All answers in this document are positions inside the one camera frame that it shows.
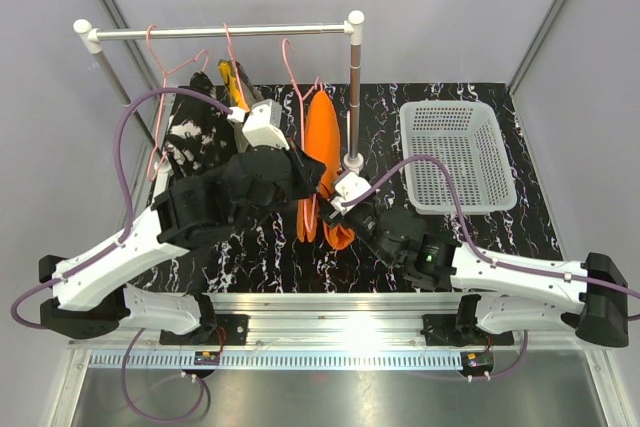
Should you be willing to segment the pink hanger with orange trousers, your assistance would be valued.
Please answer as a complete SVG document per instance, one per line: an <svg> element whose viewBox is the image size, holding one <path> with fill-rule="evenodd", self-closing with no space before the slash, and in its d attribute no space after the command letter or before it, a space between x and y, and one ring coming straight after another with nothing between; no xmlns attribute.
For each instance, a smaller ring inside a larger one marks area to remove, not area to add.
<svg viewBox="0 0 640 427"><path fill-rule="evenodd" d="M295 51L294 46L289 41L288 38L284 38L281 44L282 51L282 59L286 68L286 71L289 75L289 80L291 86L298 98L299 105L299 121L300 121L300 147L302 150L305 150L306 146L306 128L305 128L305 100L309 97L309 95L313 92L314 87L311 87L306 94L302 94L298 83L295 79L295 75L293 69L291 68L290 62L288 60L288 51ZM306 239L309 240L308 235L311 233L315 233L315 208L316 208L316 195L313 194L309 200L303 201L303 225L304 225L304 233L307 235Z"/></svg>

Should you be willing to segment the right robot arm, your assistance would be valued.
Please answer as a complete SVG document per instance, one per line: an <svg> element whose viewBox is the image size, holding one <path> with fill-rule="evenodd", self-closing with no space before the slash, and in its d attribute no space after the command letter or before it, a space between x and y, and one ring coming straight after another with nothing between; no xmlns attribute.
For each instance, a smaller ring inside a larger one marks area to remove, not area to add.
<svg viewBox="0 0 640 427"><path fill-rule="evenodd" d="M510 331L571 331L590 344L629 344L628 283L613 260L545 261L480 249L431 234L408 209L322 200L320 217L354 232L385 266L415 288L460 291L454 333L466 343Z"/></svg>

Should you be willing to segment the orange trousers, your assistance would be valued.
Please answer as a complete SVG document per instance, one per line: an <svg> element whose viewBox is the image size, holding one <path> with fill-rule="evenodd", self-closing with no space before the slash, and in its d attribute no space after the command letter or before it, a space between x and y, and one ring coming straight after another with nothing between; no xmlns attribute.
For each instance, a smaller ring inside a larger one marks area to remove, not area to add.
<svg viewBox="0 0 640 427"><path fill-rule="evenodd" d="M336 111L325 91L316 92L305 122L304 152L325 164L315 197L298 202L296 232L300 242L315 240L319 217L319 200L328 200L335 192L333 182L341 170L341 137Z"/></svg>

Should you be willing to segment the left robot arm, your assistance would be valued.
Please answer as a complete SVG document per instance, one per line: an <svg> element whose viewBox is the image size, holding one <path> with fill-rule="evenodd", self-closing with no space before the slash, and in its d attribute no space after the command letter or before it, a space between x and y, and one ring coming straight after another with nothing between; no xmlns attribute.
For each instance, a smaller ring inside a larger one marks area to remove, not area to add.
<svg viewBox="0 0 640 427"><path fill-rule="evenodd" d="M314 194L325 171L324 163L296 145L261 146L176 181L129 229L76 258L42 258L40 271L53 285L51 298L40 306L41 325L75 340L145 329L187 344L209 342L219 323L208 294L147 292L134 287L132 279L256 228L272 212Z"/></svg>

